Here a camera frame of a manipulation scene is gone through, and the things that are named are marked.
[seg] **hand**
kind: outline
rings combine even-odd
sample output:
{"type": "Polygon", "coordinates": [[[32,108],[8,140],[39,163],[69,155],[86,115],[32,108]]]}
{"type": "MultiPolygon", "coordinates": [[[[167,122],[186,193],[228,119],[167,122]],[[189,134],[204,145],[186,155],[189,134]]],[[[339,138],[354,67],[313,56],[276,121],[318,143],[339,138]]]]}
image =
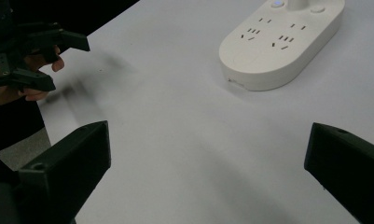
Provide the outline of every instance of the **hand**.
{"type": "MultiPolygon", "coordinates": [[[[59,56],[60,49],[58,46],[54,46],[55,52],[59,57],[59,60],[52,63],[51,67],[54,72],[58,72],[62,68],[64,68],[64,61],[59,56]]],[[[42,66],[48,65],[50,63],[47,63],[41,54],[32,54],[28,55],[24,58],[24,61],[26,62],[29,69],[33,72],[41,73],[39,69],[42,66]]],[[[44,99],[48,96],[48,91],[38,91],[33,90],[29,88],[23,89],[23,91],[18,91],[14,88],[11,88],[9,86],[0,87],[0,105],[5,105],[7,103],[10,103],[12,101],[15,101],[22,96],[25,96],[26,101],[38,101],[41,99],[44,99]]]]}

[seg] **white power strip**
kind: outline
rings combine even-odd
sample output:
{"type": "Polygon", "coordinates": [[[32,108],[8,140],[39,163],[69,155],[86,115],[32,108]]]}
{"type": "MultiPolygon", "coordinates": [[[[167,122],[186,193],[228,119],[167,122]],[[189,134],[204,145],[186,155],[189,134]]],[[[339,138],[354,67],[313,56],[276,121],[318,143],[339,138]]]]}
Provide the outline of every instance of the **white power strip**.
{"type": "Polygon", "coordinates": [[[267,91],[293,80],[338,31],[344,0],[269,0],[221,43],[229,81],[267,91]]]}

